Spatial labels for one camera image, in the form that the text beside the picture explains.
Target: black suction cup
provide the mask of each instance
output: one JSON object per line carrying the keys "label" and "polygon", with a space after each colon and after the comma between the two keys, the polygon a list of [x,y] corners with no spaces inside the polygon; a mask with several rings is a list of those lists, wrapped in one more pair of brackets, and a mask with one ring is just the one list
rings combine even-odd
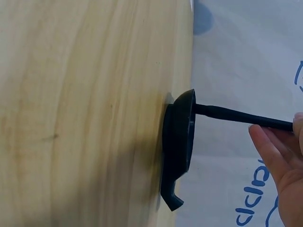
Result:
{"label": "black suction cup", "polygon": [[176,99],[174,104],[168,105],[162,129],[164,160],[160,192],[171,211],[178,209],[184,203],[175,195],[175,184],[189,170],[196,114],[221,120],[258,124],[263,127],[293,131],[291,122],[255,116],[213,105],[199,105],[196,104],[194,89],[183,93]]}

